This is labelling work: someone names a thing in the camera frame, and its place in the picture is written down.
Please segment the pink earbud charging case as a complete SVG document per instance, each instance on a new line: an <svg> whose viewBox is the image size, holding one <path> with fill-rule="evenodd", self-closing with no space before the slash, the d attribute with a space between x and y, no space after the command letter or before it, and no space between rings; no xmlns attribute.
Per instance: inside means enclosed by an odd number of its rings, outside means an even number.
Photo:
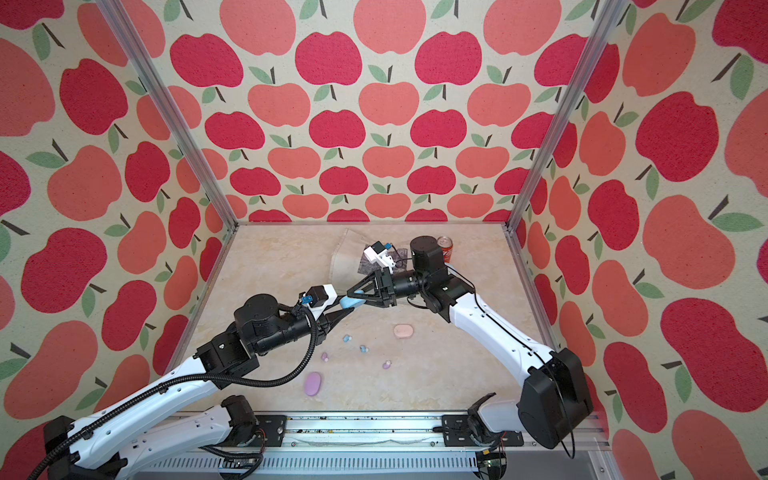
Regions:
<svg viewBox="0 0 768 480"><path fill-rule="evenodd" d="M409 324L397 324L393 328L393 334L398 339L407 339L414 335L414 327Z"/></svg>

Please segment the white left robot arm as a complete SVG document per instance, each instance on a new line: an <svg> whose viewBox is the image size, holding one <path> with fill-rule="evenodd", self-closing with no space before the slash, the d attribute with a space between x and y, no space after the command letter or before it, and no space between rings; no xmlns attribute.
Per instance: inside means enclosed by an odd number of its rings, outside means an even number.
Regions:
<svg viewBox="0 0 768 480"><path fill-rule="evenodd" d="M338 297L330 285L311 288L292 306L270 294L252 296L235 310L233 323L222 333L157 381L90 416L61 416L46 424L46 455L31 478L127 479L194 448L243 460L232 448L265 436L244 396L231 395L197 416L175 422L168 417L231 385L265 389L291 382L327 335L361 304ZM301 338L309 343L293 370L277 379L250 378L261 357Z"/></svg>

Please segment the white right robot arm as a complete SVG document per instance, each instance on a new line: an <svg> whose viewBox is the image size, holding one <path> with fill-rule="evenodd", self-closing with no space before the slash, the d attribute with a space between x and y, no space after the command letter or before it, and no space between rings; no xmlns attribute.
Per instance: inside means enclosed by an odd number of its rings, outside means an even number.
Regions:
<svg viewBox="0 0 768 480"><path fill-rule="evenodd" d="M532 339L495 312L475 285L446 263L436 238L413 239L402 271L396 269L395 251L381 242L366 247L363 256L374 269L348 289L343 302L389 308L418 296L427 310L469 334L507 369L521 387L519 398L489 393L476 401L467 410L470 438L494 446L505 432L524 432L547 449L573 438L594 411L579 357Z"/></svg>

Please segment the blue earbud charging case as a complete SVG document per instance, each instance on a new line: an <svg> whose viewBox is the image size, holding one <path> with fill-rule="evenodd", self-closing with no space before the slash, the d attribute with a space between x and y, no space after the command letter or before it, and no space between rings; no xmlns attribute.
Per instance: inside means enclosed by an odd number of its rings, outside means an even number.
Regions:
<svg viewBox="0 0 768 480"><path fill-rule="evenodd" d="M362 290L356 290L352 294L348 293L340 299L340 306L342 309L358 308L366 303L364 298L361 298L364 292Z"/></svg>

